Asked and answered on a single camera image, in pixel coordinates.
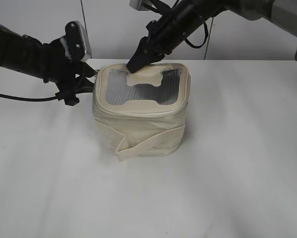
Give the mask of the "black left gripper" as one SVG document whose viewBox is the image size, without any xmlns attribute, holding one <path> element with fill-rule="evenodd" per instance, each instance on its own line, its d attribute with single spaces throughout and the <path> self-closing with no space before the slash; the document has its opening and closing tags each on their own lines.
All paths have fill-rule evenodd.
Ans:
<svg viewBox="0 0 297 238">
<path fill-rule="evenodd" d="M 57 100 L 74 106 L 79 103 L 78 94 L 93 93 L 94 83 L 87 77 L 95 76 L 96 70 L 70 54 L 64 37 L 43 44 L 43 59 L 43 80 L 57 86 Z"/>
</svg>

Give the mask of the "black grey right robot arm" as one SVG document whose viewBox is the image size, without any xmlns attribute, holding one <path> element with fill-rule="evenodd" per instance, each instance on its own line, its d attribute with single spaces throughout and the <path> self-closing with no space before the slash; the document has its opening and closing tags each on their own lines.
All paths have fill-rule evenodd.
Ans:
<svg viewBox="0 0 297 238">
<path fill-rule="evenodd" d="M 150 10 L 161 15 L 146 26 L 148 35 L 140 40 L 126 65 L 131 73 L 161 61 L 182 42 L 201 48 L 202 45 L 192 44 L 188 36 L 200 26 L 208 36 L 206 21 L 227 10 L 251 21 L 264 18 L 297 37 L 297 0 L 178 0 L 174 6 L 160 0 L 132 0 L 129 5 L 137 11 Z"/>
</svg>

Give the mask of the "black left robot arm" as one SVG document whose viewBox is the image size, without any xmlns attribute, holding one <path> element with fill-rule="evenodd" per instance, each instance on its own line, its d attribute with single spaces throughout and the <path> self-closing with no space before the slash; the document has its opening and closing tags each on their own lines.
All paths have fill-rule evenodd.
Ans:
<svg viewBox="0 0 297 238">
<path fill-rule="evenodd" d="M 79 103 L 78 94 L 92 93 L 97 74 L 87 60 L 92 56 L 86 29 L 79 21 L 65 26 L 65 34 L 50 43 L 41 43 L 19 35 L 0 24 L 0 68 L 52 82 L 58 88 L 53 97 L 22 98 L 0 94 L 0 98 L 24 102 L 64 101 L 67 106 Z"/>
</svg>

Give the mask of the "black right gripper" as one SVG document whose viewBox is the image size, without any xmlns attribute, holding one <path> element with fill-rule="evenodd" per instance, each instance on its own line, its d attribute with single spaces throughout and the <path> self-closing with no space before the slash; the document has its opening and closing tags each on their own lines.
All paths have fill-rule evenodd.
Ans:
<svg viewBox="0 0 297 238">
<path fill-rule="evenodd" d="M 151 21 L 146 26 L 148 37 L 141 38 L 134 55 L 127 63 L 130 73 L 136 73 L 149 64 L 161 61 L 163 55 L 171 54 L 183 41 L 194 49 L 203 47 L 202 44 L 194 45 L 187 39 L 203 24 L 198 6 L 178 4 L 170 7 L 166 4 L 157 4 L 155 7 L 161 18 Z"/>
</svg>

